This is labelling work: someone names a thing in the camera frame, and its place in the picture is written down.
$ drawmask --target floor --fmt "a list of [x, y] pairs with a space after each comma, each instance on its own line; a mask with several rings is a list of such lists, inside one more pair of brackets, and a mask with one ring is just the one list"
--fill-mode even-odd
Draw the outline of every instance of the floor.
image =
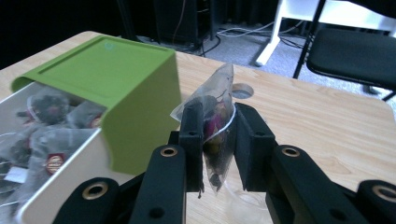
[[[225, 24], [224, 29], [235, 28], [236, 25]], [[257, 29], [256, 27], [242, 27], [245, 29]], [[196, 55], [202, 55], [206, 58], [218, 60], [225, 63], [234, 63], [238, 65], [244, 65], [254, 69], [262, 70], [268, 73], [277, 74], [284, 77], [292, 77], [295, 66], [301, 54], [301, 48], [296, 48], [294, 45], [301, 46], [304, 44], [304, 38], [297, 35], [297, 32], [291, 31], [288, 37], [284, 37], [285, 40], [291, 41], [293, 46], [289, 42], [280, 42], [271, 58], [266, 65], [256, 66], [255, 61], [262, 52], [265, 44], [269, 41], [267, 37], [271, 32], [270, 30], [264, 30], [266, 36], [262, 35], [241, 35], [241, 33], [223, 33], [218, 34], [218, 38], [210, 40], [209, 38], [204, 41], [203, 48], [197, 50], [191, 50], [189, 53]], [[186, 48], [186, 46], [176, 47], [180, 49]], [[346, 82], [334, 78], [321, 77], [311, 73], [305, 66], [303, 67], [299, 79], [317, 83], [319, 85], [336, 88], [338, 90], [355, 92], [357, 94], [367, 95], [369, 97], [382, 98], [389, 91], [380, 90], [381, 93], [378, 95], [369, 94], [362, 90], [362, 85], [351, 82]], [[387, 101], [387, 104], [393, 109], [393, 114], [396, 118], [396, 96]]]

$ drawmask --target black curtain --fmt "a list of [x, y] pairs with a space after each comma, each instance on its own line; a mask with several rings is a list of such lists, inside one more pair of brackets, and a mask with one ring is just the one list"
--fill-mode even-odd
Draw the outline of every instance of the black curtain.
[[228, 19], [232, 23], [266, 24], [274, 20], [277, 0], [228, 0]]
[[0, 69], [84, 31], [120, 35], [114, 0], [0, 0]]

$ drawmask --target cable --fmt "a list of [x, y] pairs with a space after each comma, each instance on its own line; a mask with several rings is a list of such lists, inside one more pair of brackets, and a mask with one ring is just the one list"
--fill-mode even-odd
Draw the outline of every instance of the cable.
[[202, 9], [201, 11], [197, 11], [197, 13], [203, 13], [203, 12], [208, 12], [209, 11], [209, 8], [205, 8], [205, 9]]
[[[299, 21], [299, 22], [298, 22], [297, 24], [295, 24], [293, 27], [291, 27], [291, 28], [289, 28], [288, 30], [285, 30], [285, 31], [280, 31], [279, 33], [280, 33], [280, 34], [288, 33], [288, 32], [290, 32], [290, 31], [296, 29], [296, 28], [297, 28], [298, 26], [300, 26], [303, 22], [304, 22], [304, 21]], [[258, 28], [258, 29], [255, 29], [255, 30], [248, 30], [248, 29], [240, 28], [240, 27], [230, 28], [230, 29], [227, 29], [227, 30], [219, 31], [219, 32], [218, 32], [218, 35], [223, 35], [223, 36], [227, 36], [227, 37], [240, 37], [240, 36], [244, 36], [244, 35], [252, 35], [252, 34], [255, 34], [255, 33], [258, 33], [258, 34], [271, 34], [272, 31], [262, 31], [262, 30], [265, 29], [265, 28], [267, 28], [267, 27], [269, 27], [269, 26], [271, 26], [271, 25], [273, 25], [273, 24], [274, 24], [274, 22], [272, 21], [272, 22], [270, 22], [270, 23], [264, 25], [263, 27]], [[240, 35], [225, 35], [225, 34], [224, 34], [224, 33], [238, 32], [238, 31], [245, 31], [245, 32], [242, 33], [242, 34], [240, 34]]]
[[186, 0], [183, 0], [183, 6], [181, 7], [181, 13], [180, 13], [180, 19], [178, 20], [178, 24], [177, 24], [176, 30], [175, 30], [175, 32], [173, 34], [173, 37], [172, 37], [172, 44], [173, 45], [175, 45], [175, 38], [176, 38], [178, 27], [180, 26], [181, 22], [183, 21], [185, 6], [186, 6]]
[[221, 39], [220, 39], [220, 37], [218, 35], [216, 35], [216, 39], [218, 40], [218, 42], [215, 44], [215, 46], [213, 46], [212, 48], [208, 49], [207, 51], [204, 51], [204, 44], [202, 44], [203, 52], [202, 52], [202, 54], [199, 54], [198, 56], [204, 56], [205, 57], [206, 53], [208, 53], [210, 50], [215, 49], [218, 45], [220, 45]]
[[282, 43], [284, 43], [287, 46], [294, 47], [294, 48], [297, 48], [297, 49], [302, 49], [303, 46], [304, 46], [304, 45], [298, 44], [298, 43], [296, 43], [294, 41], [288, 40], [285, 37], [280, 37], [280, 41], [282, 41]]
[[[230, 28], [230, 29], [227, 29], [227, 30], [219, 31], [219, 32], [218, 32], [218, 35], [223, 35], [223, 36], [227, 36], [227, 37], [239, 37], [239, 36], [243, 36], [243, 35], [249, 35], [249, 34], [252, 34], [252, 33], [257, 33], [257, 32], [259, 32], [260, 30], [263, 30], [263, 29], [269, 27], [269, 26], [272, 25], [272, 24], [274, 24], [273, 21], [270, 22], [270, 23], [268, 23], [268, 24], [266, 24], [266, 25], [264, 25], [264, 26], [262, 26], [262, 27], [260, 27], [260, 28], [258, 28], [258, 29], [255, 29], [255, 30], [248, 30], [248, 29], [239, 28], [239, 27]], [[231, 32], [231, 31], [246, 31], [246, 32], [245, 32], [245, 33], [242, 33], [241, 35], [224, 35], [224, 34], [223, 34], [223, 33]]]

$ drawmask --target white table frame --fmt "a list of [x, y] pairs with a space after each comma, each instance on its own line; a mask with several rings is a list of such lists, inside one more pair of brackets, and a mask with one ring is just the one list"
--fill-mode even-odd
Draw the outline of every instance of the white table frame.
[[[312, 21], [318, 0], [278, 0], [276, 17], [271, 39], [260, 56], [256, 65], [265, 65], [280, 41], [279, 28], [283, 18]], [[396, 20], [383, 17], [370, 10], [343, 1], [327, 1], [320, 22], [345, 25], [374, 30], [390, 31], [396, 37]]]

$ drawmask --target red label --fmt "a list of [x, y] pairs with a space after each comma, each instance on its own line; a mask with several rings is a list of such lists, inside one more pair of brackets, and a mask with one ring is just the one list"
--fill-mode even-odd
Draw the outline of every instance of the red label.
[[63, 153], [52, 153], [47, 158], [47, 171], [50, 175], [55, 174], [64, 164]]

